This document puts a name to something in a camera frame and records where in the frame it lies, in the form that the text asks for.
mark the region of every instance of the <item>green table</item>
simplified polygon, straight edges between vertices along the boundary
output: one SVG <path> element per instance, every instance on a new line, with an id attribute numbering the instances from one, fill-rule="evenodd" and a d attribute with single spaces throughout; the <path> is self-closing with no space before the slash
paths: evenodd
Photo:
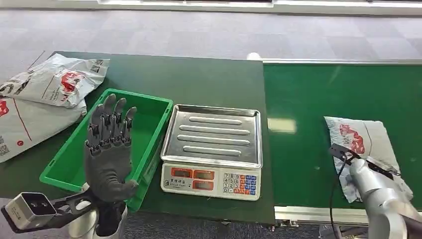
<path id="1" fill-rule="evenodd" d="M 384 123 L 422 210 L 420 62 L 264 61 L 264 79 L 276 206 L 328 207 L 335 169 L 323 116 L 333 116 Z M 364 208 L 340 184 L 333 207 Z"/>
<path id="2" fill-rule="evenodd" d="M 267 128 L 262 63 L 217 59 L 109 55 L 59 52 L 67 57 L 111 58 L 104 83 L 86 98 L 90 108 L 107 88 L 169 98 L 175 104 L 248 108 L 261 112 Z M 42 184 L 38 177 L 76 125 L 0 164 L 0 197 L 22 191 L 39 191 L 48 197 L 65 195 Z M 262 130 L 263 168 L 261 198 L 256 202 L 164 193 L 157 168 L 140 211 L 178 214 L 215 220 L 258 222 L 273 225 L 274 202 L 268 131 Z"/>
<path id="3" fill-rule="evenodd" d="M 418 147 L 422 141 L 420 62 L 264 61 L 262 64 L 61 54 L 85 59 L 111 58 L 105 82 L 87 97 L 88 108 L 104 89 L 116 88 L 169 98 L 176 104 L 261 112 L 264 167 L 258 201 L 164 193 L 159 186 L 159 167 L 141 211 L 262 224 L 274 224 L 275 219 L 328 222 L 326 208 L 335 171 L 327 152 L 330 143 L 323 116 L 381 120 L 388 130 L 403 178 L 414 191 L 412 202 L 422 210 L 422 189 L 418 185 L 422 168 Z M 40 191 L 51 198 L 64 196 L 65 192 L 40 183 L 38 177 L 75 127 L 0 164 L 0 197 L 13 197 L 22 191 Z M 6 179 L 15 183 L 6 184 Z M 339 209 L 334 210 L 336 222 L 367 222 L 363 205 L 347 203 L 340 186 L 336 188 L 333 205 Z M 345 212 L 344 217 L 337 217 L 337 212 Z"/>

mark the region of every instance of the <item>gray carpet floor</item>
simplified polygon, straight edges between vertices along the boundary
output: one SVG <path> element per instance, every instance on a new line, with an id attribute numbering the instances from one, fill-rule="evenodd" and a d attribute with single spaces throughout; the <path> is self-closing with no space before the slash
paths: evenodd
<path id="1" fill-rule="evenodd" d="M 54 50 L 245 59 L 422 59 L 422 18 L 174 11 L 0 10 L 0 73 L 8 79 Z M 3 205 L 7 200 L 0 200 Z M 66 229 L 0 239 L 66 238 Z M 318 226 L 279 228 L 166 214 L 129 216 L 125 238 L 311 239 Z"/>

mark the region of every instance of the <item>green plastic bin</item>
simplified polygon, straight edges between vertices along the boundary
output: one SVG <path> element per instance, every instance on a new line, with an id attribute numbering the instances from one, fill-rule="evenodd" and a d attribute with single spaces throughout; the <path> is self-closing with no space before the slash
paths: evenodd
<path id="1" fill-rule="evenodd" d="M 127 103 L 123 114 L 136 106 L 138 111 L 132 128 L 132 172 L 126 178 L 139 183 L 136 195 L 126 201 L 131 211 L 137 211 L 142 204 L 157 165 L 160 162 L 161 142 L 166 132 L 173 109 L 173 101 L 127 91 L 107 89 L 100 96 L 89 113 L 72 133 L 60 151 L 54 156 L 40 175 L 40 181 L 72 192 L 80 192 L 85 183 L 83 145 L 87 138 L 87 127 L 95 106 L 110 94 L 125 97 Z"/>

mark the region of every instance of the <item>weighing scale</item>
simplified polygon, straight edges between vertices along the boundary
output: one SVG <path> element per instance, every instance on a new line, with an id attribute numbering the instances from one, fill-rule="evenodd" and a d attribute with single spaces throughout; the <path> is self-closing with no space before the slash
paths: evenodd
<path id="1" fill-rule="evenodd" d="M 260 113 L 175 105 L 161 159 L 161 188 L 165 192 L 258 200 Z"/>

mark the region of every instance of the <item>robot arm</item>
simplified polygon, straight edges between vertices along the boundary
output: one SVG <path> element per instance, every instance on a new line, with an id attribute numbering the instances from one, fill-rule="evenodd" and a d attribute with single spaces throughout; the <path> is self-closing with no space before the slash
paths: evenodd
<path id="1" fill-rule="evenodd" d="M 422 238 L 422 216 L 393 181 L 390 172 L 340 145 L 330 153 L 350 165 L 350 176 L 359 190 L 369 220 L 369 239 Z"/>
<path id="2" fill-rule="evenodd" d="M 127 207 L 135 195 L 135 180 L 125 182 L 132 170 L 131 129 L 136 107 L 123 115 L 126 99 L 109 95 L 93 111 L 84 142 L 87 184 L 82 193 L 49 201 L 42 193 L 20 193 L 1 209 L 15 233 L 69 224 L 73 238 L 120 238 Z"/>

